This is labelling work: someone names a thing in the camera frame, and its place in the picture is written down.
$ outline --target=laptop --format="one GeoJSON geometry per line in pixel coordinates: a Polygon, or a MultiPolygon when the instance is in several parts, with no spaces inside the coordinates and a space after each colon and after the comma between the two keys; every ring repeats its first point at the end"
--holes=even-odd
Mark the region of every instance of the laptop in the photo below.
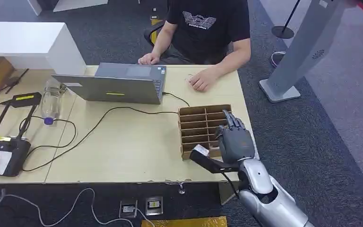
{"type": "Polygon", "coordinates": [[[52,74],[87,101],[160,104],[166,66],[101,63],[95,76],[52,74]]]}

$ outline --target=man's left hand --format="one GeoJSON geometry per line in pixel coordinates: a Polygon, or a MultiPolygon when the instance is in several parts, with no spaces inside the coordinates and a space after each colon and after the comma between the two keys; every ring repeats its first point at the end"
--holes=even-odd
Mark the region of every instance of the man's left hand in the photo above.
{"type": "Polygon", "coordinates": [[[196,91],[208,91],[222,75],[215,68],[208,68],[197,73],[190,79],[190,84],[196,91]]]}

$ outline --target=desk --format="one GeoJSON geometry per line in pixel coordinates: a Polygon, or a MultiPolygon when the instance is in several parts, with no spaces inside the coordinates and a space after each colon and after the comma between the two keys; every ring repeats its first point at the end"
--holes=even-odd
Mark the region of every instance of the desk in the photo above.
{"type": "MultiPolygon", "coordinates": [[[[236,71],[221,78],[206,93],[196,92],[188,85],[189,74],[206,67],[168,66],[164,91],[185,99],[191,106],[231,104],[233,114],[252,133],[236,71]]],[[[94,75],[96,69],[87,68],[86,75],[94,75]]],[[[147,112],[177,112],[185,104],[172,96],[164,96],[162,105],[86,102],[77,97],[69,117],[78,129],[76,142],[108,109],[116,106],[147,112]]],[[[60,145],[72,136],[72,127],[66,127],[60,145]]],[[[127,109],[114,110],[77,148],[52,163],[46,183],[225,182],[221,174],[211,174],[190,160],[183,161],[180,144],[177,114],[146,115],[127,109]]],[[[65,150],[58,149],[55,156],[65,150]]],[[[236,173],[228,175],[232,181],[238,181],[236,173]]]]}
{"type": "MultiPolygon", "coordinates": [[[[19,75],[23,70],[14,72],[14,76],[19,75]]],[[[0,102],[9,100],[13,95],[42,92],[46,81],[51,77],[53,70],[30,70],[24,75],[18,85],[16,85],[9,94],[1,92],[0,102]]],[[[61,119],[69,117],[71,108],[75,100],[75,95],[66,92],[62,97],[61,119]]],[[[10,107],[3,118],[0,125],[0,136],[17,136],[20,122],[27,116],[31,107],[13,108],[10,107]]],[[[40,115],[40,108],[37,108],[34,115],[40,115]]],[[[44,125],[40,119],[33,118],[31,120],[28,131],[23,135],[30,140],[33,147],[39,145],[54,145],[57,146],[61,139],[62,132],[65,128],[64,122],[58,122],[56,126],[44,125]]],[[[41,148],[36,150],[26,162],[25,168],[30,169],[36,165],[43,164],[51,160],[55,154],[55,148],[41,148]]],[[[22,172],[17,177],[0,176],[0,183],[44,183],[50,166],[45,166],[38,171],[30,173],[22,172]]]]}

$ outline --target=yellow mat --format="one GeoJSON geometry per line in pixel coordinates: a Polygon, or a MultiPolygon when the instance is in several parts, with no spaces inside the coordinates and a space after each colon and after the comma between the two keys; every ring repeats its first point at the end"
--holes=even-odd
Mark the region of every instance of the yellow mat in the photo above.
{"type": "MultiPolygon", "coordinates": [[[[195,218],[181,220],[152,220],[155,227],[227,227],[226,216],[215,218],[195,218]]],[[[152,227],[149,222],[143,220],[141,227],[152,227]]]]}

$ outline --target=office chair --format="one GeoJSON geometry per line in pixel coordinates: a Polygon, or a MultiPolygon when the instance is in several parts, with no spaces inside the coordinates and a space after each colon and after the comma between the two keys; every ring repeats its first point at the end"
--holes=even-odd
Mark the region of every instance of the office chair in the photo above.
{"type": "MultiPolygon", "coordinates": [[[[167,0],[167,10],[169,11],[169,7],[172,3],[172,0],[167,0]]],[[[155,24],[155,25],[152,25],[150,28],[148,29],[145,29],[144,30],[144,38],[145,40],[152,46],[154,47],[154,43],[152,42],[151,40],[151,35],[156,32],[156,31],[159,31],[165,24],[165,20],[155,24]]]]}

